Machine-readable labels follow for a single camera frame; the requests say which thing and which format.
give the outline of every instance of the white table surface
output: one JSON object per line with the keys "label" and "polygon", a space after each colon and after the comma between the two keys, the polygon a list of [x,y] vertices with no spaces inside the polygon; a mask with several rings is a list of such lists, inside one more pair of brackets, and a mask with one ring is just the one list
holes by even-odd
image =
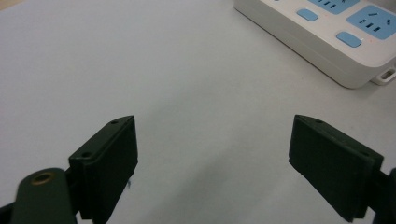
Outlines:
{"label": "white table surface", "polygon": [[0,11],[0,206],[135,115],[139,164],[108,223],[346,223],[288,163],[293,116],[376,150],[388,174],[395,95],[339,86],[232,0],[26,1]]}

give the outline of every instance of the black plastic part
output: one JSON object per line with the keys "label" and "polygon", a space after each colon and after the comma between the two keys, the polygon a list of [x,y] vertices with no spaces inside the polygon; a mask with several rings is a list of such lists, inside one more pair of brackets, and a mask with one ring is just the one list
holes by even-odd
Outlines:
{"label": "black plastic part", "polygon": [[374,224],[396,223],[396,169],[389,176],[381,175],[370,207],[375,210]]}
{"label": "black plastic part", "polygon": [[22,180],[12,208],[12,224],[76,223],[64,171],[51,168]]}
{"label": "black plastic part", "polygon": [[14,207],[14,203],[7,204],[0,208],[0,223],[6,224],[11,222],[12,209]]}
{"label": "black plastic part", "polygon": [[69,158],[78,210],[95,224],[110,218],[137,165],[134,117],[109,122]]}
{"label": "black plastic part", "polygon": [[364,217],[384,158],[331,125],[296,115],[290,164],[343,217]]}

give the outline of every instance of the power socket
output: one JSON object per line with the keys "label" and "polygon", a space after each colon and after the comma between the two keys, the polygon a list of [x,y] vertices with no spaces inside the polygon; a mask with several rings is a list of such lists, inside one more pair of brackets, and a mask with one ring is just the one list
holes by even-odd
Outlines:
{"label": "power socket", "polygon": [[396,78],[396,15],[367,0],[234,0],[234,7],[342,86]]}
{"label": "power socket", "polygon": [[359,0],[309,0],[311,3],[338,15],[349,7],[357,4]]}
{"label": "power socket", "polygon": [[346,20],[378,39],[384,40],[396,33],[396,16],[379,7],[365,7]]}

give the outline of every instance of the power strip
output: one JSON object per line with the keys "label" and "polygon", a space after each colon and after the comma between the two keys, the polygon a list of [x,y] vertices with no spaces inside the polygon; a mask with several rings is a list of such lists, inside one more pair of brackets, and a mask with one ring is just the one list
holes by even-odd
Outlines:
{"label": "power strip", "polygon": [[350,89],[396,78],[396,14],[366,0],[234,0],[234,7]]}

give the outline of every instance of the blue button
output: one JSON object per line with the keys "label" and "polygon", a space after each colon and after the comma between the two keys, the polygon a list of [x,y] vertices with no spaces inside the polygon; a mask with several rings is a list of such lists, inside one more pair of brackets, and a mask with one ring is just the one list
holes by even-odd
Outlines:
{"label": "blue button", "polygon": [[361,40],[359,40],[356,36],[348,33],[348,32],[341,32],[337,35],[337,38],[344,43],[348,44],[352,48],[356,48],[361,44]]}
{"label": "blue button", "polygon": [[315,12],[306,8],[298,10],[297,14],[308,21],[315,21],[318,19],[318,15],[315,14]]}

